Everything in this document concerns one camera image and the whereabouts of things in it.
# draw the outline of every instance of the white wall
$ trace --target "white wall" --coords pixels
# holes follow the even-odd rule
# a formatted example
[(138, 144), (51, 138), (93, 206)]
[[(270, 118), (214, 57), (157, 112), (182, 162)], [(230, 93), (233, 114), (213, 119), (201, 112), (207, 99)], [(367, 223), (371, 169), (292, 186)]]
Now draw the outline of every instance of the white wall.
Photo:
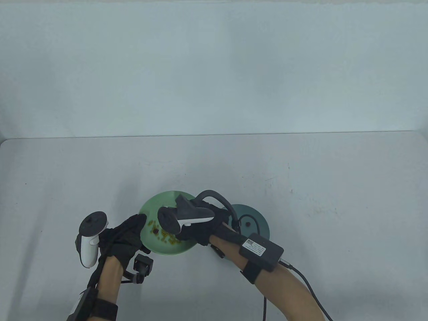
[(413, 130), (428, 4), (0, 4), (11, 137)]

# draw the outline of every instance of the wrist strap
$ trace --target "wrist strap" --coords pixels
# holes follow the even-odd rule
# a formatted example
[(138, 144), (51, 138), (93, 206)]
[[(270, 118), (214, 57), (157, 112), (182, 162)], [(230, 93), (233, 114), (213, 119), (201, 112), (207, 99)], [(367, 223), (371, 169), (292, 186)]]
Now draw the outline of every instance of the wrist strap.
[(117, 305), (103, 299), (96, 299), (91, 316), (116, 321)]
[(257, 277), (260, 274), (260, 271), (262, 270), (261, 267), (258, 265), (252, 263), (251, 261), (248, 261), (244, 270), (241, 271), (241, 274), (251, 283), (254, 284), (256, 282)]
[(218, 238), (228, 241), (233, 244), (242, 245), (243, 242), (247, 240), (246, 236), (238, 234), (235, 231), (232, 231), (230, 228), (221, 224), (213, 233)]

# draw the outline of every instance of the glove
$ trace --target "glove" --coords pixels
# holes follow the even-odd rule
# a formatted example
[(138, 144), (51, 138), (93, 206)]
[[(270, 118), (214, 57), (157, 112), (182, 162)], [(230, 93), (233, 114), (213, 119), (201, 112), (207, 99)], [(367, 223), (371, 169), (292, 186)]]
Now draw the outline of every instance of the glove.
[(190, 226), (183, 226), (181, 232), (175, 237), (178, 240), (196, 240), (199, 244), (207, 246), (209, 244), (210, 236), (213, 235), (216, 230), (223, 225), (228, 223), (230, 213), (226, 209), (218, 208), (205, 201), (199, 201), (192, 199), (190, 202), (196, 207), (209, 208), (214, 212), (214, 218), (211, 221), (204, 223), (195, 223)]
[(136, 251), (141, 250), (149, 254), (150, 250), (141, 243), (140, 239), (140, 232), (146, 220), (147, 216), (145, 214), (135, 214), (119, 226), (113, 229), (105, 229), (99, 235), (100, 242), (98, 246), (101, 255), (115, 256), (125, 271)]

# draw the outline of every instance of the controller handle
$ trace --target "controller handle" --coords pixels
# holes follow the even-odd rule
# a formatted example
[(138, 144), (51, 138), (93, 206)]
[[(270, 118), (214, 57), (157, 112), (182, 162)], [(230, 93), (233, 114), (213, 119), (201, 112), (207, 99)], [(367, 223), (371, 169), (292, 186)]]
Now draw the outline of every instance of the controller handle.
[(184, 226), (211, 221), (215, 214), (209, 208), (194, 206), (183, 195), (175, 199), (176, 208), (160, 207), (158, 210), (158, 221), (162, 229), (168, 233), (177, 235)]
[(101, 211), (89, 214), (80, 224), (75, 244), (80, 262), (84, 267), (91, 268), (97, 262), (98, 235), (106, 229), (107, 225), (107, 215)]

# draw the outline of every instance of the table surface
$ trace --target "table surface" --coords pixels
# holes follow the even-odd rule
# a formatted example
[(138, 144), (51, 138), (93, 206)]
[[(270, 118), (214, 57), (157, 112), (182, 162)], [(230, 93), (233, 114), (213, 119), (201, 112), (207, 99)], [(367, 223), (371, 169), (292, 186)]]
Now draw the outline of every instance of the table surface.
[[(9, 140), (0, 147), (0, 319), (65, 320), (92, 269), (74, 239), (165, 190), (259, 210), (334, 320), (427, 320), (428, 144), (414, 132)], [(207, 247), (150, 255), (121, 320), (261, 320), (262, 295)], [(269, 320), (283, 320), (271, 304)]]

